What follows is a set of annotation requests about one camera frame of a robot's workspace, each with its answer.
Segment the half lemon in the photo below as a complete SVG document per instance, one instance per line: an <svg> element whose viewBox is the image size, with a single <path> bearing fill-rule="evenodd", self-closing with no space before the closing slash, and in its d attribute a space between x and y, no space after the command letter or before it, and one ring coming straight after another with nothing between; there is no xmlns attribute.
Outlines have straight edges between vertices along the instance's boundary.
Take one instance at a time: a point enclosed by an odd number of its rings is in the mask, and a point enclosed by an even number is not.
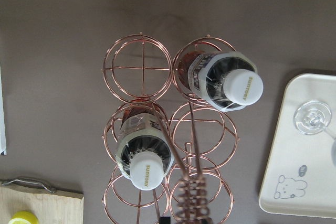
<svg viewBox="0 0 336 224"><path fill-rule="evenodd" d="M29 211L18 211L13 214L8 224L39 224L39 220Z"/></svg>

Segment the tea bottle middle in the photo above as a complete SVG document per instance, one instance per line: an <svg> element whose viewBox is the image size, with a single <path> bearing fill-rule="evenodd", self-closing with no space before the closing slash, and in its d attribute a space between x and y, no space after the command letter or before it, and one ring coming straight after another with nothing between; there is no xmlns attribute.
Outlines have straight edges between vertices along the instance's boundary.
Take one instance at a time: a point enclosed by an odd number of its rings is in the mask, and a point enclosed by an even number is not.
<svg viewBox="0 0 336 224"><path fill-rule="evenodd" d="M139 190L157 188L174 162L150 103L126 109L115 160L121 174Z"/></svg>

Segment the wooden cutting board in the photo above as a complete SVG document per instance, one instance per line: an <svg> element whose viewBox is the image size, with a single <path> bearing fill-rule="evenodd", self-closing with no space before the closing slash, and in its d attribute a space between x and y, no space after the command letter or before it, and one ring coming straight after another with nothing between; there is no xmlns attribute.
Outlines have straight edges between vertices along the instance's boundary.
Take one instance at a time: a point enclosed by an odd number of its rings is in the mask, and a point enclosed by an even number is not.
<svg viewBox="0 0 336 224"><path fill-rule="evenodd" d="M56 189L29 178L1 181L1 223L19 211L34 214L39 223L83 223L84 195Z"/></svg>

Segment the cream rabbit tray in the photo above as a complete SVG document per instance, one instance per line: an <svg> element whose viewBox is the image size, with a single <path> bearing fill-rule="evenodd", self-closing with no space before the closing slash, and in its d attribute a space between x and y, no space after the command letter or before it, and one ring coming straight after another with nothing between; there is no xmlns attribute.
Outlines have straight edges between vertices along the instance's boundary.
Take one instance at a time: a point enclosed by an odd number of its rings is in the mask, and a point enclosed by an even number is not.
<svg viewBox="0 0 336 224"><path fill-rule="evenodd" d="M300 133L293 115L302 104L318 100L332 111L335 131L335 76L304 73L287 84L270 150L259 205L273 214L335 217L335 166L333 140L325 132Z"/></svg>

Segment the clear wine glass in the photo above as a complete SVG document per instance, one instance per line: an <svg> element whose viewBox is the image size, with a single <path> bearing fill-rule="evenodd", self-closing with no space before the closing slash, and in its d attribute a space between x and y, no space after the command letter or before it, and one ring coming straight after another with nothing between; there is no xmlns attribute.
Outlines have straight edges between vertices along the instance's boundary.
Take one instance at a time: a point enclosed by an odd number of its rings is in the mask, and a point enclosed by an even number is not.
<svg viewBox="0 0 336 224"><path fill-rule="evenodd" d="M325 132L333 140L331 160L335 166L335 131L329 127L332 111L329 105L318 100L311 100L298 107L293 115L296 129L304 135L316 135Z"/></svg>

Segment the tea bottle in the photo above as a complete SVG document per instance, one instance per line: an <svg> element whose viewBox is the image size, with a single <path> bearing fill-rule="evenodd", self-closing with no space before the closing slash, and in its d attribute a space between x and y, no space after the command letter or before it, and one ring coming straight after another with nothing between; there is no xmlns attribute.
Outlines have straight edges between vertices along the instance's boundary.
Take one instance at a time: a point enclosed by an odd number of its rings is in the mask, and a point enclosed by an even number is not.
<svg viewBox="0 0 336 224"><path fill-rule="evenodd" d="M139 190L157 188L174 162L150 103L126 109L115 160L121 174Z"/></svg>
<svg viewBox="0 0 336 224"><path fill-rule="evenodd" d="M180 82L221 112L256 103L264 84L256 65L241 52L192 51L177 61Z"/></svg>

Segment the tea bottle front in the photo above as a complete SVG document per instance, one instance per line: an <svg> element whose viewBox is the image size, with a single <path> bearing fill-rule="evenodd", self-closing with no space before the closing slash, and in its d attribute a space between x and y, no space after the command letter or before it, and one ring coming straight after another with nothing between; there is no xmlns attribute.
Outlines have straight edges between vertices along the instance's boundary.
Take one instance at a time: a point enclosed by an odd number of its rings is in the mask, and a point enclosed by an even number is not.
<svg viewBox="0 0 336 224"><path fill-rule="evenodd" d="M256 65L241 52L192 51L177 61L180 82L221 112L256 103L264 84Z"/></svg>

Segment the copper wire bottle basket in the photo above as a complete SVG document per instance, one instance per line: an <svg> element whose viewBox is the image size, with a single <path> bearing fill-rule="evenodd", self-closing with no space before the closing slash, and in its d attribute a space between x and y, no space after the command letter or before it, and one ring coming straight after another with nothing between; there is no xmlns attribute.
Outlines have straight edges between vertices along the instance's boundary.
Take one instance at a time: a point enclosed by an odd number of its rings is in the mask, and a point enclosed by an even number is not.
<svg viewBox="0 0 336 224"><path fill-rule="evenodd" d="M238 146L228 114L186 90L177 76L177 57L144 34L117 40L103 62L103 79L122 104L102 135L116 166L104 191L104 211L112 223L224 223L234 196L221 168ZM115 152L126 109L150 103L174 156L160 185L139 190L120 172Z"/></svg>

